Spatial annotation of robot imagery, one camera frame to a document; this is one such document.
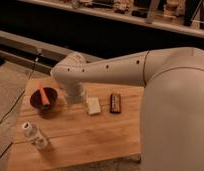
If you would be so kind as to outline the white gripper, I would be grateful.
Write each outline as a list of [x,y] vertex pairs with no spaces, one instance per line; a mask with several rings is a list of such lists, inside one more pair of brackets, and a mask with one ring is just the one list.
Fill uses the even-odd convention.
[[69,104],[82,103],[86,93],[82,83],[74,83],[65,86],[65,98]]

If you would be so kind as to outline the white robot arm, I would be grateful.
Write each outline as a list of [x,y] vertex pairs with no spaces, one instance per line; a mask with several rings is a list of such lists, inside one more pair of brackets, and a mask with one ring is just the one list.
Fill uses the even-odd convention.
[[51,76],[70,103],[84,100],[85,82],[143,86],[142,171],[204,171],[204,50],[148,50],[92,63],[75,52]]

